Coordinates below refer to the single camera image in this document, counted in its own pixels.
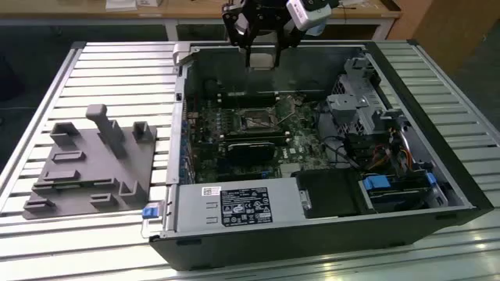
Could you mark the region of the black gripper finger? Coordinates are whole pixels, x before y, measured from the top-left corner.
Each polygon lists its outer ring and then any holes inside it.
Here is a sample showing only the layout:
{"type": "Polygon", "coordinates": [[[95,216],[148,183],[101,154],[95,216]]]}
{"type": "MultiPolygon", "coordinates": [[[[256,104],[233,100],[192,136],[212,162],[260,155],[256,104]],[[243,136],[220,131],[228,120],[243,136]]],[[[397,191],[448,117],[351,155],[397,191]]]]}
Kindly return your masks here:
{"type": "Polygon", "coordinates": [[[304,37],[304,31],[300,31],[295,26],[293,20],[288,20],[276,28],[276,43],[275,43],[275,62],[273,66],[280,66],[280,55],[283,50],[289,47],[297,47],[304,37]]]}
{"type": "Polygon", "coordinates": [[[244,52],[245,66],[251,66],[253,2],[227,2],[221,6],[221,19],[231,45],[244,52]]]}

